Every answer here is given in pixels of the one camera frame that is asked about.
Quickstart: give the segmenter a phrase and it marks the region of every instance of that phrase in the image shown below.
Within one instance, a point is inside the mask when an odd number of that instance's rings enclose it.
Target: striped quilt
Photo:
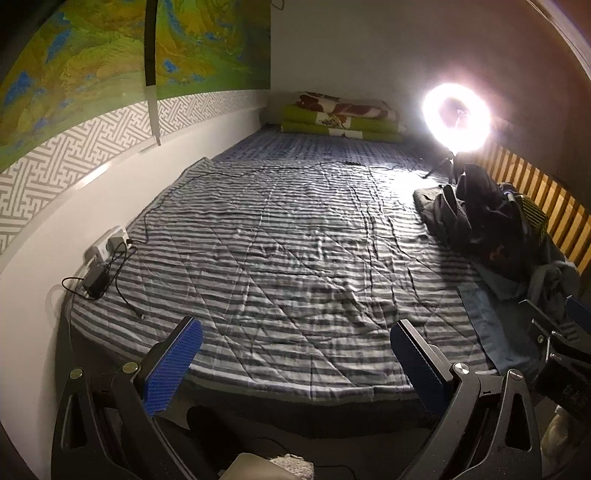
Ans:
[[[290,401],[414,397],[389,345],[400,318],[487,371],[456,289],[478,274],[414,209],[413,191],[437,183],[424,171],[400,145],[263,129],[196,162],[129,225],[147,243],[119,286],[144,319],[111,287],[76,299],[72,324],[137,358],[192,315],[204,342],[189,380]]]

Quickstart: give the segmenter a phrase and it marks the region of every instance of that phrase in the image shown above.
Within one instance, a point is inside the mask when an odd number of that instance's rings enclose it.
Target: blue textured pad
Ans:
[[[449,388],[400,323],[390,330],[390,345],[423,406],[442,417],[449,406]]]
[[[591,335],[591,312],[574,297],[566,299],[566,316]]]
[[[166,410],[202,342],[201,323],[191,319],[145,381],[143,398],[148,415]]]

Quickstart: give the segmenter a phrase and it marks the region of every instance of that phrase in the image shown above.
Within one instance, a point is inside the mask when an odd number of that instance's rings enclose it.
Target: ring light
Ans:
[[[447,126],[440,110],[449,99],[463,103],[467,109],[465,125]],[[429,92],[423,102],[423,115],[435,139],[447,147],[454,156],[483,146],[491,131],[491,114],[486,103],[469,88],[455,83],[444,83]]]

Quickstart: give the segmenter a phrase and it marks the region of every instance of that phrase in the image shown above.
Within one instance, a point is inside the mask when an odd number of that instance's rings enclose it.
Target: white wall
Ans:
[[[270,119],[282,93],[380,98],[424,133],[426,92],[464,83],[514,125],[507,147],[548,171],[562,150],[569,56],[526,0],[286,0],[272,9]]]
[[[230,113],[168,135],[161,147],[113,160],[94,181],[56,200],[54,211],[0,257],[0,421],[41,480],[50,478],[61,279],[80,268],[93,241],[127,225],[186,167],[259,128],[259,110]]]

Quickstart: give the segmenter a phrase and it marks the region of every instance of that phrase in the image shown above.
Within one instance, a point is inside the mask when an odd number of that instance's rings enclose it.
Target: white knitted fabric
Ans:
[[[307,462],[302,457],[287,454],[283,457],[271,458],[269,461],[300,477],[302,480],[313,480],[314,478],[314,464]]]

